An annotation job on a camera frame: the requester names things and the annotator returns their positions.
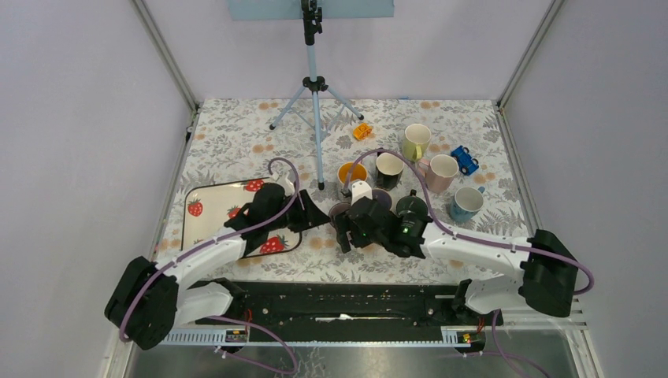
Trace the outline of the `floral mug orange inside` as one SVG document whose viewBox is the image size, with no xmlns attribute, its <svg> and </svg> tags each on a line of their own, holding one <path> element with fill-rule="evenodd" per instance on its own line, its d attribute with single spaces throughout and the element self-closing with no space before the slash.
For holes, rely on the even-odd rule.
<svg viewBox="0 0 668 378">
<path fill-rule="evenodd" d="M 354 164 L 353 161 L 342 164 L 337 170 L 339 186 L 343 189 L 346 182 L 353 183 L 356 180 L 366 181 L 369 177 L 368 171 L 361 163 Z"/>
</svg>

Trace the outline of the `black mug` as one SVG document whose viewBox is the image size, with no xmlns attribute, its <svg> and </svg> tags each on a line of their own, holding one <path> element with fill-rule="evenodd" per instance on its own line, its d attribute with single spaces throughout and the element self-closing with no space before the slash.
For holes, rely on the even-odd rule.
<svg viewBox="0 0 668 378">
<path fill-rule="evenodd" d="M 375 164 L 376 185 L 386 191 L 396 188 L 405 167 L 403 160 L 394 154 L 379 152 Z"/>
</svg>

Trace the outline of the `pink mug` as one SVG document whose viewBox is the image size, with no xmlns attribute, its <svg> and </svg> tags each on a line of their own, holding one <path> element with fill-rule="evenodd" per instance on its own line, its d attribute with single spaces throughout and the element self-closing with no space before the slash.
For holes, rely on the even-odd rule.
<svg viewBox="0 0 668 378">
<path fill-rule="evenodd" d="M 425 178 L 426 187 L 435 194 L 446 191 L 458 174 L 458 162 L 447 154 L 422 158 L 417 167 Z"/>
</svg>

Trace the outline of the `yellow mug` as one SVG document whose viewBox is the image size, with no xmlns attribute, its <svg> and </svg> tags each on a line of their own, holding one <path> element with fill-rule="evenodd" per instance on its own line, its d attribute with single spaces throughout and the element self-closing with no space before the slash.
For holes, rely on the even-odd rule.
<svg viewBox="0 0 668 378">
<path fill-rule="evenodd" d="M 420 161 L 429 146 L 432 133 L 423 124 L 411 124 L 404 129 L 402 155 L 412 162 Z"/>
</svg>

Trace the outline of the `blue mug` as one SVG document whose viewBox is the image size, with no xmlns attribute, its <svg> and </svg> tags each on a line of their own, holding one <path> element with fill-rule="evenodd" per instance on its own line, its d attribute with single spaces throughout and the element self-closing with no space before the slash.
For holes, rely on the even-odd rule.
<svg viewBox="0 0 668 378">
<path fill-rule="evenodd" d="M 470 221 L 484 206 L 484 187 L 459 188 L 451 201 L 449 214 L 455 223 Z"/>
</svg>

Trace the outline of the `pale pink tall cup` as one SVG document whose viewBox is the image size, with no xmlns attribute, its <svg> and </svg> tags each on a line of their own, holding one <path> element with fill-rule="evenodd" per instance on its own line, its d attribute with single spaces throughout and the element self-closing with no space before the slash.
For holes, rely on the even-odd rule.
<svg viewBox="0 0 668 378">
<path fill-rule="evenodd" d="M 372 197 L 373 200 L 379 202 L 385 209 L 392 209 L 393 200 L 387 191 L 380 188 L 374 188 L 372 189 Z"/>
</svg>

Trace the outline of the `purple cup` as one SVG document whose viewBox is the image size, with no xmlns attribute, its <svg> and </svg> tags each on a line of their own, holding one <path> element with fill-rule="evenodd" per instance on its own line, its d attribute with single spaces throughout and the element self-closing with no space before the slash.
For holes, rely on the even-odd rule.
<svg viewBox="0 0 668 378">
<path fill-rule="evenodd" d="M 344 211 L 348 210 L 350 208 L 350 204 L 347 202 L 340 202 L 335 204 L 330 210 L 329 210 L 329 217 L 333 220 L 335 216 L 343 213 Z"/>
</svg>

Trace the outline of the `grey mug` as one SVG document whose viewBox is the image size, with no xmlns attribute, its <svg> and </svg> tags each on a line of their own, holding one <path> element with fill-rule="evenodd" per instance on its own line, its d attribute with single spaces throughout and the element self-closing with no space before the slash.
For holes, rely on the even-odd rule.
<svg viewBox="0 0 668 378">
<path fill-rule="evenodd" d="M 429 211 L 426 202 L 418 197 L 415 189 L 411 189 L 407 196 L 402 197 L 395 205 L 395 213 L 398 217 L 414 215 L 418 218 L 426 218 Z"/>
</svg>

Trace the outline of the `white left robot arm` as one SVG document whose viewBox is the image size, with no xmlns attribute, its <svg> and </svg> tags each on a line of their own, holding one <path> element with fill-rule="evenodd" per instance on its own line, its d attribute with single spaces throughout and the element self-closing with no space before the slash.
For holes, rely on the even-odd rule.
<svg viewBox="0 0 668 378">
<path fill-rule="evenodd" d="M 161 262 L 131 260 L 104 309 L 120 338 L 143 350 L 157 346 L 177 325 L 218 316 L 227 324 L 244 313 L 242 299 L 221 283 L 197 287 L 215 268 L 245 258 L 270 232 L 299 233 L 329 222 L 305 190 L 287 195 L 278 183 L 266 183 L 212 236 Z"/>
</svg>

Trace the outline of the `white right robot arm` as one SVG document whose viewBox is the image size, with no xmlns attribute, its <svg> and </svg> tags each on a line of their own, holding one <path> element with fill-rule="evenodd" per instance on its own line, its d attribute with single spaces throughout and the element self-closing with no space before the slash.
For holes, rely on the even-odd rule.
<svg viewBox="0 0 668 378">
<path fill-rule="evenodd" d="M 346 253 L 370 244 L 401 258 L 461 261 L 496 272 L 486 280 L 463 280 L 452 302 L 453 317 L 472 324 L 482 314 L 526 304 L 535 311 L 568 317 L 579 263 L 551 232 L 507 238 L 441 224 L 416 196 L 392 212 L 362 197 L 332 218 L 337 242 Z"/>
</svg>

